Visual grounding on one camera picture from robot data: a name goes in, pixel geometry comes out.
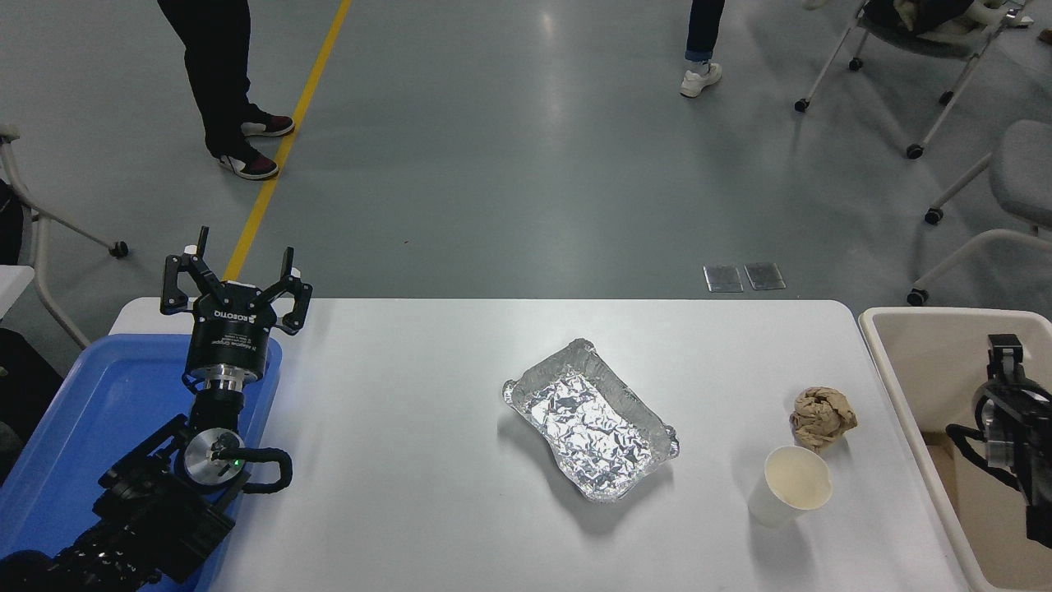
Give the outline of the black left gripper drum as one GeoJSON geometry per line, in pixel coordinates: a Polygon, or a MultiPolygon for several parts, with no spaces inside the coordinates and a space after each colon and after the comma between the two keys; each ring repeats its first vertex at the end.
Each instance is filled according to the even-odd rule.
{"type": "Polygon", "coordinates": [[[268,330],[258,322],[259,308],[249,308],[260,289],[226,284],[224,295],[202,294],[194,303],[194,330],[185,373],[206,380],[213,368],[229,366],[245,372],[245,382],[265,375],[268,330]]]}

